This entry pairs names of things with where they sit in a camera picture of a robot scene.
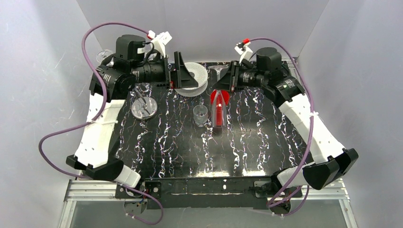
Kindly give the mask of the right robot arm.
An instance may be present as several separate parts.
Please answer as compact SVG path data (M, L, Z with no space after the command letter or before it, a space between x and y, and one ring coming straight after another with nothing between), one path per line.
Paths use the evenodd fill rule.
M257 87L293 124L309 147L313 158L303 165L289 184L308 185L321 190L344 176L359 158L354 148L347 149L311 110L308 96L298 80L285 72L282 56L274 47L257 50L256 63L242 58L230 62L214 89L233 92L242 87Z

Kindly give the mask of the clear martini glass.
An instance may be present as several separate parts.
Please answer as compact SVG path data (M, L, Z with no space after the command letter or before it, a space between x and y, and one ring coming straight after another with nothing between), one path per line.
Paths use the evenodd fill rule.
M96 60L98 63L102 63L103 60L105 60L107 57L109 57L112 54L113 54L113 51L111 51L111 50L108 50L108 49L102 50L97 54Z

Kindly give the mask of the white filament spool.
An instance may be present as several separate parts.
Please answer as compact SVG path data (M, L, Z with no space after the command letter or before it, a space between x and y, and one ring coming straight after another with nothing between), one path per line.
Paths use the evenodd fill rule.
M183 88L183 89L175 89L175 91L182 96L185 97L195 97L202 94L208 85L208 71L207 69L196 62L186 62L185 67L193 76L193 78L197 81L197 87L191 88Z

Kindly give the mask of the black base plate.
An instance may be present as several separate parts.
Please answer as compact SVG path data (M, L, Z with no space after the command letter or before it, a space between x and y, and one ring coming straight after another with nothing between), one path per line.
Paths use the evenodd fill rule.
M116 188L117 199L139 199L147 209L163 208L253 208L266 209L280 186L269 176L216 178L156 178L141 180L134 190Z

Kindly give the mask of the red wine glass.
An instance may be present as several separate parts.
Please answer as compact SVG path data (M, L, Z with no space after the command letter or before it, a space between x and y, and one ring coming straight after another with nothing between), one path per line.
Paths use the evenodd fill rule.
M211 99L211 123L213 127L224 127L227 125L227 104L230 95L224 90L213 90Z

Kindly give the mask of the clear champagne flute glass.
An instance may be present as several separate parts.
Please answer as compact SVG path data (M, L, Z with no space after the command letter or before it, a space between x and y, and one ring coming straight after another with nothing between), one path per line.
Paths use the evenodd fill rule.
M227 103L226 97L229 95L226 91L214 88L221 78L221 71L227 69L228 66L210 66L208 69L215 73L212 77L212 93L211 98L211 123L213 128L224 128L227 127Z

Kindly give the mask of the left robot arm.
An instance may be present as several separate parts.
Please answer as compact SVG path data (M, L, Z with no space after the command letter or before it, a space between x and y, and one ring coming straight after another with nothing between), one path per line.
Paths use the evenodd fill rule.
M89 124L78 149L66 159L68 166L101 181L115 181L131 188L141 176L109 153L109 144L118 114L127 95L138 83L155 83L165 88L192 88L198 82L185 67L180 52L174 53L174 68L168 68L165 45L172 39L168 32L150 37L152 60L144 52L145 38L122 35L116 40L113 65L103 62L95 69L90 83Z

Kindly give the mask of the clear wine glass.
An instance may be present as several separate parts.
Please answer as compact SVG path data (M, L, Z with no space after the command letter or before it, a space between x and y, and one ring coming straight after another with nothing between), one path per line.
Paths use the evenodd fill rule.
M208 109L206 106L199 104L193 108L193 119L198 127L203 127L208 120Z

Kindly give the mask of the chrome wine glass rack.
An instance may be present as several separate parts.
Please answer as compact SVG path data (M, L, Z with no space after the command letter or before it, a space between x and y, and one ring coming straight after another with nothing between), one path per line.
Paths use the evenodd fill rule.
M152 86L148 83L136 84L130 95L130 113L139 121L154 118L158 111L156 99L152 96Z

